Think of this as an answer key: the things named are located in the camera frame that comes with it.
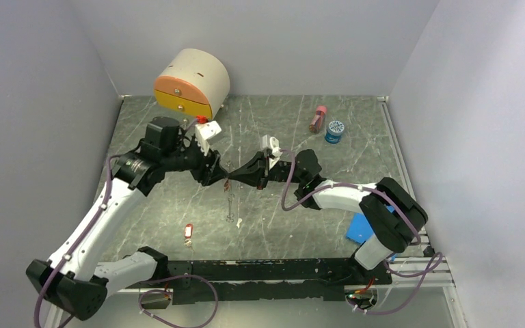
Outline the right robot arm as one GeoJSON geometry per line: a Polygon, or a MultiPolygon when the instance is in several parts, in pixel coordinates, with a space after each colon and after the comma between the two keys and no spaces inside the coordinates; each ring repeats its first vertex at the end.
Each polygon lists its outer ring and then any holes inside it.
{"type": "Polygon", "coordinates": [[[303,206],[363,214],[373,233],[353,253],[348,266],[349,277],[356,283],[366,283],[374,276],[375,267],[391,255],[420,244],[428,215],[395,179],[385,177],[370,184],[336,182],[322,177],[321,170],[311,149],[292,154],[289,161],[260,151],[228,177],[257,189],[264,189],[270,181],[283,182],[285,193],[296,183],[296,203],[288,206],[281,200],[285,211],[303,206]]]}

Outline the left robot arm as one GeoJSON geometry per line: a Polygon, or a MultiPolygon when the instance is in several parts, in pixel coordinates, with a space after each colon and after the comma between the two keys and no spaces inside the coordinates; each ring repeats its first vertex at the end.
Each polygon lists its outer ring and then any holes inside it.
{"type": "Polygon", "coordinates": [[[91,318],[115,292],[140,282],[162,286],[172,279],[168,257],[141,247],[122,260],[102,263],[106,244],[131,212],[170,172],[189,172],[209,186],[227,176],[212,143],[221,134],[215,121],[196,118],[182,127],[174,118],[156,117],[128,152],[106,160],[101,194],[74,232],[46,260],[34,260],[26,274],[38,292],[33,322],[40,322],[44,302],[71,318],[91,318]]]}

